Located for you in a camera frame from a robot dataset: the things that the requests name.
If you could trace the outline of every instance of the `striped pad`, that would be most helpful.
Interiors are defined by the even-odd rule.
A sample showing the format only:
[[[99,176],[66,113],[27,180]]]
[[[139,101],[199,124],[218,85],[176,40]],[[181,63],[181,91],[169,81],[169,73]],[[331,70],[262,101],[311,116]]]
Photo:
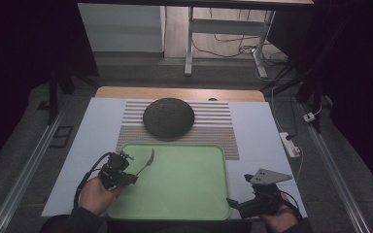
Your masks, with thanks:
[[[117,150],[125,143],[215,144],[223,148],[225,159],[239,160],[231,112],[227,102],[186,101],[195,112],[191,129],[179,138],[159,138],[144,126],[144,110],[153,100],[127,100],[120,127]]]

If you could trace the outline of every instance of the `black round object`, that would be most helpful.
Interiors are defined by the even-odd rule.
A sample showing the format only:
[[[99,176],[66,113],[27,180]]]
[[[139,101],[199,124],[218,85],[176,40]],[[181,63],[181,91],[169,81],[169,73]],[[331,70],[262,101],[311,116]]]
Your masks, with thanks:
[[[152,134],[175,138],[188,132],[195,121],[192,107],[180,99],[164,98],[152,102],[144,111],[144,125]]]

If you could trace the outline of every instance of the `table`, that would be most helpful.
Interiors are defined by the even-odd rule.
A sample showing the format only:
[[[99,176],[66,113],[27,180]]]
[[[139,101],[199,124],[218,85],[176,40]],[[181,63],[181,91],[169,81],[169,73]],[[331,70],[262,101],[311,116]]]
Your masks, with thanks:
[[[239,160],[225,162],[231,199],[239,202],[254,199],[253,190],[244,180],[244,175],[254,174],[259,168],[292,175],[269,104],[259,91],[104,86],[98,89],[88,105],[42,216],[69,214],[75,188],[87,169],[106,151],[116,150],[127,99],[163,97],[194,102],[216,98],[228,103],[240,156]],[[301,214],[306,216],[295,181],[278,183],[278,187],[294,196]],[[241,217],[232,210],[229,219]]]

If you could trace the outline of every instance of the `green mat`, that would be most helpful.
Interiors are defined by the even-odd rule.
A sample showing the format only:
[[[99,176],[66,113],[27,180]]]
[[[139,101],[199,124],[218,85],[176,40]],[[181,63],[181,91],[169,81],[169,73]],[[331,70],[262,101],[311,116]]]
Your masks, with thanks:
[[[119,219],[224,220],[230,215],[225,159],[216,145],[126,144],[136,174],[155,151],[153,164],[107,211]]]

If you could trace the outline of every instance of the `human hand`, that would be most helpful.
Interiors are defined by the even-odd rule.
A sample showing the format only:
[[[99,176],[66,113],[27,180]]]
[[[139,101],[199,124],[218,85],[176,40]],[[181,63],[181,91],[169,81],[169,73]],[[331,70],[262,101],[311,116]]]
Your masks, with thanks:
[[[284,200],[288,201],[287,196],[281,193]],[[281,233],[298,223],[295,212],[286,205],[281,205],[278,212],[274,215],[259,216],[268,224],[274,233]]]
[[[79,206],[99,216],[111,205],[116,196],[123,191],[123,187],[116,187],[108,191],[101,183],[99,177],[86,182],[81,191]]]

